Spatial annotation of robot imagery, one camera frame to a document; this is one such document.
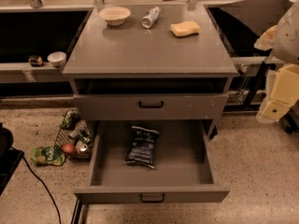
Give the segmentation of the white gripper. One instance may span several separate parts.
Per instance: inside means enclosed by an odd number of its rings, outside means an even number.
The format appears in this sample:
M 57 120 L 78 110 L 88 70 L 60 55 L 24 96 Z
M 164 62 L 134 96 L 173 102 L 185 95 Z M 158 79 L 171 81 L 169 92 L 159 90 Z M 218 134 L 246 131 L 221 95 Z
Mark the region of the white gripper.
M 254 48 L 269 50 L 274 47 L 277 26 L 267 29 L 254 43 Z M 266 75 L 266 96 L 259 107 L 256 119 L 273 123 L 286 115 L 299 100 L 299 65 L 287 63 Z

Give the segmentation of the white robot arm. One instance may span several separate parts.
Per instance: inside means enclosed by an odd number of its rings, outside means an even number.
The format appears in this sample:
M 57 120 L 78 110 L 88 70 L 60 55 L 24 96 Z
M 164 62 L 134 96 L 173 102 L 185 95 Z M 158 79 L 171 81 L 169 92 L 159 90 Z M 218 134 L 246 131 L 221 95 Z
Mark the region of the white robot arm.
M 277 58 L 284 65 L 266 78 L 266 97 L 257 120 L 273 123 L 286 115 L 299 100 L 299 1 L 283 15 L 278 24 L 266 30 L 254 48 L 271 50 L 267 61 Z

